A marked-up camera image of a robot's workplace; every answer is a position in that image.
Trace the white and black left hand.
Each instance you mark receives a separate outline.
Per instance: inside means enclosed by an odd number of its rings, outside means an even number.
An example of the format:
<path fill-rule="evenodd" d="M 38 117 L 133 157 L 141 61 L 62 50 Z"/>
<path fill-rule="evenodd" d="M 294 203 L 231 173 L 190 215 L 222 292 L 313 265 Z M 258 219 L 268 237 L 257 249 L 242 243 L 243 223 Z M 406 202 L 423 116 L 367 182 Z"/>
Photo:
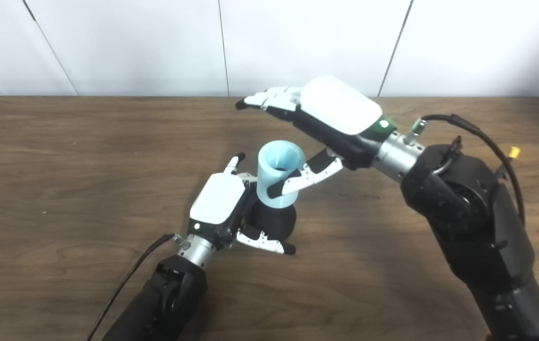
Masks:
<path fill-rule="evenodd" d="M 194 200 L 189 212 L 187 251 L 203 245 L 210 252 L 241 242 L 259 250 L 294 255 L 287 242 L 294 230 L 294 205 L 271 207 L 257 195 L 257 177 L 238 173 L 245 153 L 237 153 L 222 172 L 213 173 Z"/>

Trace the white and black right hand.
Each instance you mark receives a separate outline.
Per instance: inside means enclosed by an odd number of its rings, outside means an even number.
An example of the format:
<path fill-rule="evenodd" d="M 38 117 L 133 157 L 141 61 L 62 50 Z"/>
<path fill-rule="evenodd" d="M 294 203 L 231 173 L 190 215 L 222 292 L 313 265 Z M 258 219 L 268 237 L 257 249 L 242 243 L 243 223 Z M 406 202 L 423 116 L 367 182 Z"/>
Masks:
<path fill-rule="evenodd" d="M 271 87 L 235 106 L 263 110 L 324 145 L 286 179 L 269 185 L 270 198 L 320 183 L 342 169 L 371 168 L 382 144 L 396 131 L 376 102 L 334 76 L 319 76 L 302 87 Z"/>

